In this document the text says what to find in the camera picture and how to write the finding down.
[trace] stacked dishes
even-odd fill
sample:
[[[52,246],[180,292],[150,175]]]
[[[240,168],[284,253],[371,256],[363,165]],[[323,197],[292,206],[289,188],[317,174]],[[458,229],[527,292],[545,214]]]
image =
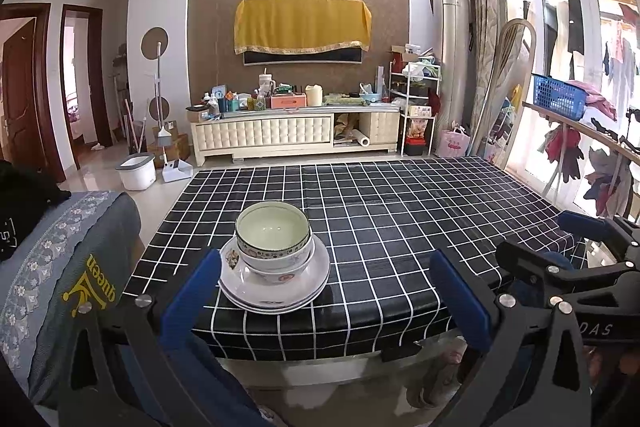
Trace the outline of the stacked dishes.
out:
[[[305,214],[283,201],[244,209],[236,235],[220,250],[220,289],[238,307],[261,314],[302,308],[329,277],[329,254]]]

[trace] white bowl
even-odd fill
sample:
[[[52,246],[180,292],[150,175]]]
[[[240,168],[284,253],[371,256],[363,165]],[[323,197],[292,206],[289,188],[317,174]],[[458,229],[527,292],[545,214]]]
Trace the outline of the white bowl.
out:
[[[286,269],[286,270],[280,270],[280,271],[265,272],[265,271],[262,271],[262,270],[258,270],[256,268],[254,268],[253,266],[249,266],[249,270],[251,270],[252,272],[258,274],[260,277],[262,277],[268,283],[271,283],[271,284],[283,284],[283,283],[289,282],[296,275],[302,273],[305,270],[306,266],[308,266],[308,264],[311,263],[311,259],[314,256],[314,252],[315,252],[315,248],[313,249],[313,251],[309,252],[309,256],[305,259],[305,262],[300,264],[297,267],[289,268],[289,269]]]
[[[305,259],[312,253],[312,250],[316,247],[313,240],[313,235],[309,235],[308,241],[304,244],[300,250],[292,252],[283,257],[276,257],[275,259],[262,259],[259,257],[252,257],[245,254],[238,248],[238,254],[245,263],[251,268],[255,268],[264,272],[274,272],[281,270],[294,269],[296,266],[305,262]]]
[[[284,201],[262,201],[236,219],[238,248],[257,259],[277,259],[297,252],[311,237],[304,212]]]

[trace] laundry basket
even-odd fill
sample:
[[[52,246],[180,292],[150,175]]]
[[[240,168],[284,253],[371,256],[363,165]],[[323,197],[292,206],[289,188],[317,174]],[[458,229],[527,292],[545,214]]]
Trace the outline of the laundry basket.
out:
[[[127,190],[145,190],[156,181],[155,155],[151,153],[132,154],[116,167],[120,179]]]
[[[533,105],[578,121],[584,115],[587,92],[550,76],[533,75]]]

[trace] paper roll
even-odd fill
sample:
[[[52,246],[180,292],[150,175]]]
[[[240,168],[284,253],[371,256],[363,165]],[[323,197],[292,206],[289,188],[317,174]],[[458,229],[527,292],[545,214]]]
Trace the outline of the paper roll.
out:
[[[363,147],[368,147],[370,140],[368,136],[364,136],[364,134],[362,134],[360,131],[354,129],[351,131],[351,136],[353,136],[360,145],[362,145]]]

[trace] gold fringe trim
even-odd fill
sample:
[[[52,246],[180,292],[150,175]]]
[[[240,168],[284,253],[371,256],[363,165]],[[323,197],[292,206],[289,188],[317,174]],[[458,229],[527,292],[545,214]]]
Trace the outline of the gold fringe trim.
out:
[[[315,53],[332,52],[334,50],[342,50],[344,48],[360,48],[368,52],[369,46],[365,46],[361,41],[338,42],[328,46],[320,46],[319,48],[299,48],[299,49],[280,49],[266,48],[263,46],[236,46],[236,55],[244,52],[270,53],[273,55],[311,55]]]

